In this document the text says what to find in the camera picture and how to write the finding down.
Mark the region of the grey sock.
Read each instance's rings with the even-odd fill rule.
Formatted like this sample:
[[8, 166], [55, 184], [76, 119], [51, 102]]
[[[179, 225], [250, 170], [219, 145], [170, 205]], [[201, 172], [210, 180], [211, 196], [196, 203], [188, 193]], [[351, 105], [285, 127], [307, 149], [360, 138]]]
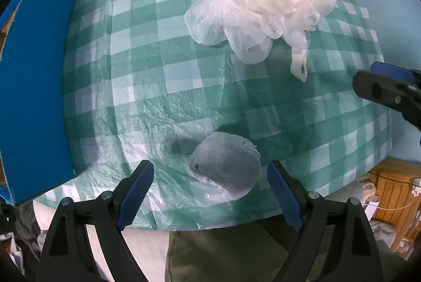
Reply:
[[213, 132], [193, 151], [188, 170], [198, 181], [211, 183], [231, 200], [238, 200], [258, 182], [260, 153], [249, 139]]

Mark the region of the wooden stool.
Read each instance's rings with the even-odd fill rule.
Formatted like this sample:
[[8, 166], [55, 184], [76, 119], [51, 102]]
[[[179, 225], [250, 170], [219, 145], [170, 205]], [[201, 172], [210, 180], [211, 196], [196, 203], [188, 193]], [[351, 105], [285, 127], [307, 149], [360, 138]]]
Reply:
[[391, 226], [391, 251], [405, 257], [420, 233], [420, 165], [387, 158], [369, 171], [380, 203], [373, 219]]

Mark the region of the blue cardboard box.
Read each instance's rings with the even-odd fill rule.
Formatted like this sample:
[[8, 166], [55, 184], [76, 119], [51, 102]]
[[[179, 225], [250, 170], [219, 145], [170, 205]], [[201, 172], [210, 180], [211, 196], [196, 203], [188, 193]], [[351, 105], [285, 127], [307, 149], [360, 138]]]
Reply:
[[75, 175], [62, 97], [75, 2], [11, 0], [1, 15], [1, 198], [12, 206]]

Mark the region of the green checked tablecloth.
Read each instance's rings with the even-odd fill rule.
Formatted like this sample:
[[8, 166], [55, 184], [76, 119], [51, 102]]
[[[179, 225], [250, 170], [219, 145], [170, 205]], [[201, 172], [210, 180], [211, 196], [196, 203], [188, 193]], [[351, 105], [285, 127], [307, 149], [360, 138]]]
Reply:
[[358, 98], [352, 79], [383, 55], [361, 0], [338, 0], [310, 34], [308, 78], [290, 73], [290, 47], [273, 43], [248, 66], [229, 44], [190, 37], [191, 0], [77, 0], [63, 64], [66, 135], [76, 177], [38, 198], [94, 199], [147, 159], [153, 184], [133, 226], [197, 230], [280, 213], [261, 174], [234, 201], [189, 175], [212, 132], [240, 135], [261, 161], [279, 160], [309, 190], [331, 194], [381, 162], [392, 146], [390, 112]]

